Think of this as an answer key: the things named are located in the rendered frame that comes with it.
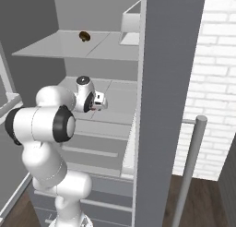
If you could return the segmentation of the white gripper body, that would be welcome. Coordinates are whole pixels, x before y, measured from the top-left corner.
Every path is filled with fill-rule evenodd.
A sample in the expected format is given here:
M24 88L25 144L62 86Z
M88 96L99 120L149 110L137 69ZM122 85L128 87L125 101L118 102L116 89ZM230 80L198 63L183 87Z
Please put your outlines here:
M108 108L108 102L106 99L104 99L102 102L99 101L94 101L91 109L93 111L101 111L101 110L105 110Z

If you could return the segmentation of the white glass fridge shelf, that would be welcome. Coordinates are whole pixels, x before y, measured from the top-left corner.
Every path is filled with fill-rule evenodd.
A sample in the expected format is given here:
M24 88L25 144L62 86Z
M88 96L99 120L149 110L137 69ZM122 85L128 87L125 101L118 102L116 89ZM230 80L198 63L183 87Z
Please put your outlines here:
M93 78L96 91L103 92L108 108L88 113L74 112L76 119L131 125L136 108L136 83Z
M137 61L138 47L121 45L119 32L90 31L90 40L83 42L78 30L58 30L21 50L16 56L51 58L94 58Z

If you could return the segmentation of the white fridge crisper drawer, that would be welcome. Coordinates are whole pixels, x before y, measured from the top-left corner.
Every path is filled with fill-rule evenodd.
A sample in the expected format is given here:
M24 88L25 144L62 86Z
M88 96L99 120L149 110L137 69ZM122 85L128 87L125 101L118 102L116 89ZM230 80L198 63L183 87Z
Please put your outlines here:
M75 134L61 150L68 168L119 177L130 128L77 119Z

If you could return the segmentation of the grey fridge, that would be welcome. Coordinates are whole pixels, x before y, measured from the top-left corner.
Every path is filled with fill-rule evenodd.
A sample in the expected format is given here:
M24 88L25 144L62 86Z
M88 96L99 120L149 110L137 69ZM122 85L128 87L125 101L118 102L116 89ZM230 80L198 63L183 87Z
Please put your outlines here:
M27 74L20 85L25 104L35 103L37 91L47 85L59 84L69 89L76 86L76 78L87 75L93 78L135 82L137 91L137 61L51 58L16 56L21 50L58 30L108 31L121 35L122 14L137 0L22 0L19 8L19 39L13 57L24 67ZM89 173L105 178L131 179Z

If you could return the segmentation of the dark grey fridge door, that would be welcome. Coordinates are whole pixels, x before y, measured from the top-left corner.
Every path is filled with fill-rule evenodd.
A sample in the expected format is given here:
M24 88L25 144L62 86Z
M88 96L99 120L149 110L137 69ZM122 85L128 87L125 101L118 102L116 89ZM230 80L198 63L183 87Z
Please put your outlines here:
M19 0L0 0L0 50L6 67L6 83L9 90L16 92L11 57L13 47L19 40L17 24L17 4ZM20 152L12 139L0 125L0 201L6 210L1 217L4 219L0 227L38 227L38 218L31 206L30 198L22 189L13 198L12 195L27 176L27 171L20 159Z

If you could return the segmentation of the tall white door bin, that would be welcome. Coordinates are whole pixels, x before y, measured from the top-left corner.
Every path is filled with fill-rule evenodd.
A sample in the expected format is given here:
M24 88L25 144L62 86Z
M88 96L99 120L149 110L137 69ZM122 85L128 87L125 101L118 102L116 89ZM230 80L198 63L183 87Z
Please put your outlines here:
M134 113L131 129L124 153L121 176L126 179L134 178L135 167L135 143L136 143L136 113Z

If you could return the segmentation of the brown round food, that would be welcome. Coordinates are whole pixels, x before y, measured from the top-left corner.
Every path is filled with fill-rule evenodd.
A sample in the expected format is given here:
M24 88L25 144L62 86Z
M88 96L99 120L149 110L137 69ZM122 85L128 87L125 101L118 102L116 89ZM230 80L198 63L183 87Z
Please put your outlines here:
M86 31L79 32L78 36L81 39L81 41L83 41L83 42L89 42L90 41L90 35Z

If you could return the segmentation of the small white door bin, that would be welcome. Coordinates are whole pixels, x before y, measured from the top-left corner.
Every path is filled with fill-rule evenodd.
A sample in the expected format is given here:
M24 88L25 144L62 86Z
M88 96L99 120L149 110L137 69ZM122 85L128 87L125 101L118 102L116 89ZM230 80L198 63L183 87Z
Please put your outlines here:
M141 1L137 1L123 12L121 23L121 45L139 44Z

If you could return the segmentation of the white framed door bin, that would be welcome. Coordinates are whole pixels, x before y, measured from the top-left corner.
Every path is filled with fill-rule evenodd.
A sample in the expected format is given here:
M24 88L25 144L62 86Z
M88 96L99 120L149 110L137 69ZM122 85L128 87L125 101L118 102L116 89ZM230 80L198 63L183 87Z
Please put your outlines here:
M15 89L6 55L0 42L0 125L4 123L6 115L11 109L22 105L21 97Z

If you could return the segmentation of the grey freezer drawer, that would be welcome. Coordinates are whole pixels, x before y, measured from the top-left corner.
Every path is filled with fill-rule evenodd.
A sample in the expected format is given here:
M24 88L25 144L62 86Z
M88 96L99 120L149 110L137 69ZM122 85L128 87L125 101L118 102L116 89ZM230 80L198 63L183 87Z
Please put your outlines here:
M133 183L97 175L91 179L92 191L81 200L81 208L94 227L131 227ZM41 227L49 227L56 217L55 196L35 190L32 183L27 191Z

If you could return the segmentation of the dark grey cabinet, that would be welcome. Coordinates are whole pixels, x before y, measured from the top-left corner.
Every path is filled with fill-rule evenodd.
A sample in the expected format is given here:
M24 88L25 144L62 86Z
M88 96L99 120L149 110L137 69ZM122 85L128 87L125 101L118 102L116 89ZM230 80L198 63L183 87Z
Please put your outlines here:
M236 142L232 142L218 179L229 227L236 227Z

